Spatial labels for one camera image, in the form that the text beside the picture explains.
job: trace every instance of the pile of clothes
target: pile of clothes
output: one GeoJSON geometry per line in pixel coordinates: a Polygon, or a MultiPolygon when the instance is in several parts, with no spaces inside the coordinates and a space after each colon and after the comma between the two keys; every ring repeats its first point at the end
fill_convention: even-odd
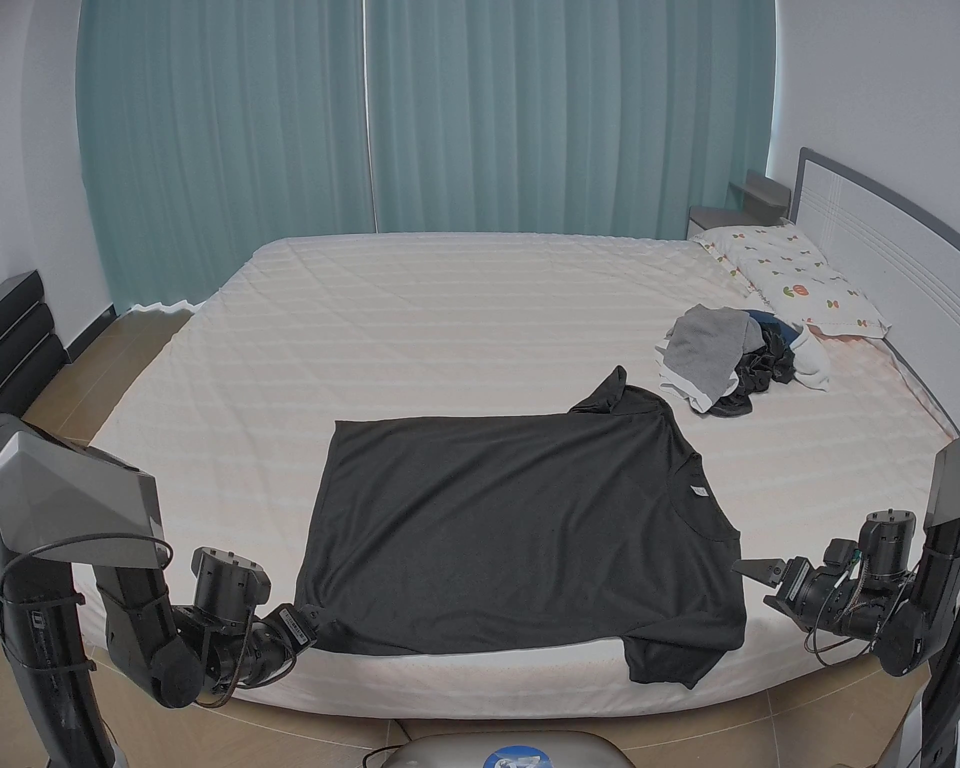
{"type": "Polygon", "coordinates": [[[685,397],[702,414],[749,414],[750,395],[766,392],[772,381],[796,379],[824,391],[829,385],[827,351],[810,329],[769,312],[697,304],[677,319],[656,350],[660,388],[685,397]]]}

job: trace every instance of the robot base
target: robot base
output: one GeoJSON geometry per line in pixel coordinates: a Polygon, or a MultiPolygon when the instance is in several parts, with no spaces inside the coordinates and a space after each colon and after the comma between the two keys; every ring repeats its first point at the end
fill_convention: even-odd
{"type": "Polygon", "coordinates": [[[521,731],[425,736],[400,747],[383,768],[633,768],[592,733],[521,731]]]}

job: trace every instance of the gray headboard frame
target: gray headboard frame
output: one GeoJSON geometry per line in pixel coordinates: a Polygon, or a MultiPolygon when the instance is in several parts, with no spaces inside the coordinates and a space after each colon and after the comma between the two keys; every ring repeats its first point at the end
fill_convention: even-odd
{"type": "MultiPolygon", "coordinates": [[[[790,206],[790,221],[793,223],[797,223],[797,217],[800,212],[801,203],[803,202],[804,172],[808,162],[812,162],[813,164],[818,165],[830,171],[831,173],[850,181],[856,186],[862,187],[867,192],[872,193],[889,205],[899,209],[904,214],[914,219],[918,224],[938,235],[945,242],[954,247],[958,253],[960,253],[960,232],[948,225],[942,219],[937,218],[929,211],[924,210],[912,201],[907,200],[900,193],[890,189],[890,187],[885,186],[868,176],[865,176],[859,171],[853,170],[853,168],[844,165],[843,163],[837,162],[836,160],[821,155],[820,153],[814,152],[809,147],[802,147],[800,150],[800,159],[797,165],[797,182],[794,188],[793,200],[791,201],[790,206]]],[[[882,306],[880,306],[879,309],[881,312],[884,311],[882,306]]],[[[917,377],[917,379],[921,381],[921,383],[924,384],[924,387],[930,394],[930,397],[934,400],[934,402],[937,403],[941,411],[947,415],[954,428],[957,428],[957,422],[960,420],[960,414],[951,413],[948,411],[947,408],[945,408],[941,401],[936,397],[931,388],[924,382],[924,378],[917,373],[913,366],[910,365],[909,360],[907,360],[889,340],[885,341],[887,346],[893,351],[902,364],[908,370],[910,370],[917,377]]]]}

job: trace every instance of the blue round sticker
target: blue round sticker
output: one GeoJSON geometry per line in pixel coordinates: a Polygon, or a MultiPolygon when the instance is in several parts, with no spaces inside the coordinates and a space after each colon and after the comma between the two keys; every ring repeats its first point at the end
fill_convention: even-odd
{"type": "Polygon", "coordinates": [[[546,753],[535,747],[515,744],[512,747],[500,747],[487,758],[483,768],[553,768],[546,753]]]}

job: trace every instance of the curtain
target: curtain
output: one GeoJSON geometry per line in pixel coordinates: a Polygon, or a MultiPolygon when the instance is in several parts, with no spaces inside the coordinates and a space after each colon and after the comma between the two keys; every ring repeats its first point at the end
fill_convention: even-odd
{"type": "Polygon", "coordinates": [[[766,167],[774,0],[367,0],[378,228],[683,238],[766,167]]]}
{"type": "Polygon", "coordinates": [[[84,184],[118,310],[280,237],[373,231],[360,0],[84,0],[84,184]]]}

